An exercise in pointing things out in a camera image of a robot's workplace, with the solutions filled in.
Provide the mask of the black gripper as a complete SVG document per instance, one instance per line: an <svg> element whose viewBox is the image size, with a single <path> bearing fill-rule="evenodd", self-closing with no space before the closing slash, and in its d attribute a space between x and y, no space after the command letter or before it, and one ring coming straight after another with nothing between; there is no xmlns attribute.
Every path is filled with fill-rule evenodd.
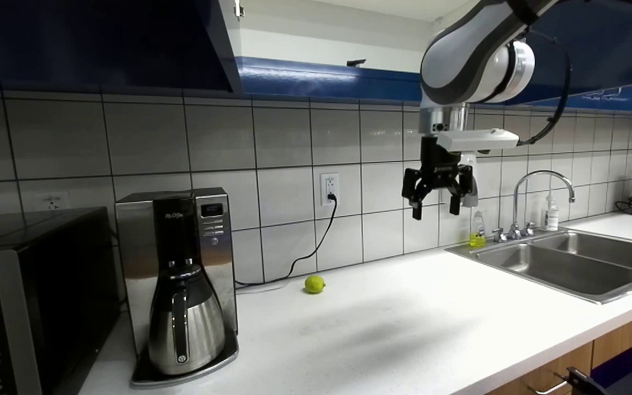
<svg viewBox="0 0 632 395"><path fill-rule="evenodd" d="M436 136L421 138L421 170L407 170L403 185L403 197L408 199L413 219L421 219L423 216L421 194L417 189L419 173L427 189L450 189L452 216L461 210L464 197L472 191L474 172L471 164L460 170L460 160L461 157L447 152Z"/></svg>

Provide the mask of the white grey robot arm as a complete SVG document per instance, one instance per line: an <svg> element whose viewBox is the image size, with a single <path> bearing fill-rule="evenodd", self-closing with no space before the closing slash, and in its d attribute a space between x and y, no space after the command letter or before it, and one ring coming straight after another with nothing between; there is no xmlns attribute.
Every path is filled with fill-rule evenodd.
<svg viewBox="0 0 632 395"><path fill-rule="evenodd" d="M464 153L536 146L562 119L573 80L564 58L562 99L546 125L521 141L502 128L468 130L471 104L502 104L519 96L536 73L536 53L523 36L557 0L478 0L466 16L441 31L419 61L421 164L405 172L403 197L413 217L423 216L423 199L436 189L450 194L450 212L476 204L474 170Z"/></svg>

